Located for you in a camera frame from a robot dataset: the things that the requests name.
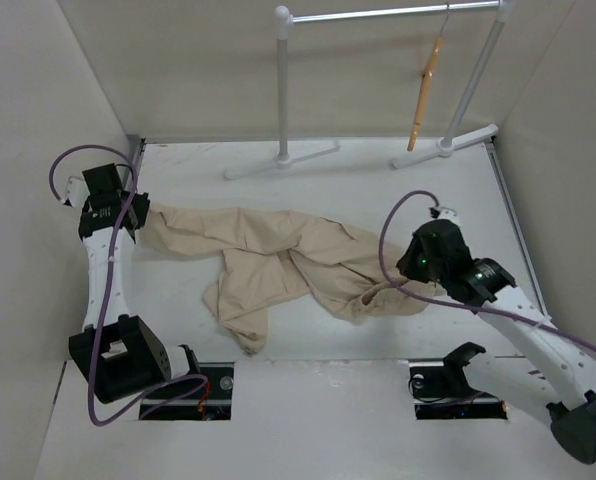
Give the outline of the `beige trousers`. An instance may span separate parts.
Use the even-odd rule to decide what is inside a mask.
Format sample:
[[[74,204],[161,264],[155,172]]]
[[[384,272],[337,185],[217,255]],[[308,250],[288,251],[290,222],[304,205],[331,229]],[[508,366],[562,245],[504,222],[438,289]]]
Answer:
[[[187,259],[220,255],[224,268],[204,292],[217,323],[249,355],[263,350],[270,307],[311,295],[350,322],[422,312],[431,283],[410,280],[394,264],[400,248],[353,225],[294,210],[192,209],[152,203],[139,233],[143,246]]]

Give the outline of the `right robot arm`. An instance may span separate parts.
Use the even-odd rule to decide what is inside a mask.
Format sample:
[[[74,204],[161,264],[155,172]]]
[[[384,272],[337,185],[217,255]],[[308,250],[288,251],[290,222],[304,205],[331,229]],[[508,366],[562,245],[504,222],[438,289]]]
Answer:
[[[529,374],[467,342],[443,359],[441,380],[449,393],[475,390],[508,401],[547,425],[575,460],[596,462],[596,359],[587,347],[555,328],[500,264],[472,257],[450,219],[437,218],[415,230],[397,269],[410,280],[439,283],[450,306],[492,326],[536,370]]]

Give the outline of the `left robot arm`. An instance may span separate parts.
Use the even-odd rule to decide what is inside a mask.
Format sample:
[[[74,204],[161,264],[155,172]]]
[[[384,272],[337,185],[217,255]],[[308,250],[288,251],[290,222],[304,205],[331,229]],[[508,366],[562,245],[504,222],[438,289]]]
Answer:
[[[114,164],[83,176],[78,234],[87,251],[89,298],[82,331],[68,341],[71,358],[84,377],[96,366],[90,384],[103,404],[165,382],[178,397],[192,398],[203,377],[193,351],[163,344],[130,306],[132,254],[146,223],[148,196],[125,190]]]

